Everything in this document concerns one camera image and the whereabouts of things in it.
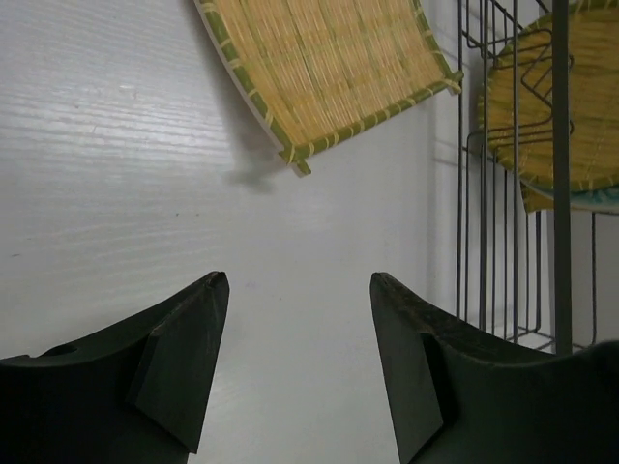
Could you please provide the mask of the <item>round bamboo tray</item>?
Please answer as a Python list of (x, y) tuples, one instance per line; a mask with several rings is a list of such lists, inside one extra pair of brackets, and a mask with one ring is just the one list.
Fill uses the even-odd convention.
[(618, 184), (618, 4), (574, 1), (568, 6), (568, 56), (553, 63), (553, 16), (546, 14), (506, 42), (479, 96), (479, 122), (489, 150), (520, 181), (555, 186), (555, 117), (569, 111), (572, 192)]

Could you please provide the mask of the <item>square bamboo tray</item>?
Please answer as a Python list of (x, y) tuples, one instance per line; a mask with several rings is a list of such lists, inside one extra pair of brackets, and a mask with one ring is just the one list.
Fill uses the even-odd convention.
[(308, 160), (436, 94), (460, 93), (419, 1), (198, 1), (253, 114), (302, 175)]

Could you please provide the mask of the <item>red teal floral plate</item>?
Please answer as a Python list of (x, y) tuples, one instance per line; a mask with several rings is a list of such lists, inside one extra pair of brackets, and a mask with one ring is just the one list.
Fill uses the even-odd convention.
[(617, 214), (618, 186), (571, 192), (570, 206), (595, 213)]

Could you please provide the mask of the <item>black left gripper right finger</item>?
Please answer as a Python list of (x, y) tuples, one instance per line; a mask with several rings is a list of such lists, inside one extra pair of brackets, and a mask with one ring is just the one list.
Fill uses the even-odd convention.
[(386, 273), (371, 311), (403, 463), (614, 463), (618, 345), (568, 356), (513, 344)]

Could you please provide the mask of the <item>fan-shaped bamboo tray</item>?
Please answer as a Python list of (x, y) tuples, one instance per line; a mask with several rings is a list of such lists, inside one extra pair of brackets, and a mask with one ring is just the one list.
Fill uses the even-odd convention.
[(527, 214), (554, 209), (554, 192), (552, 189), (539, 189), (521, 182), (520, 191), (523, 208)]

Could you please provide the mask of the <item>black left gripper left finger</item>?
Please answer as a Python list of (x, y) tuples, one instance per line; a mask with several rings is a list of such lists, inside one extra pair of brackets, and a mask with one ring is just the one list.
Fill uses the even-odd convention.
[(38, 357), (1, 362), (5, 463), (184, 463), (198, 451), (229, 283), (165, 301)]

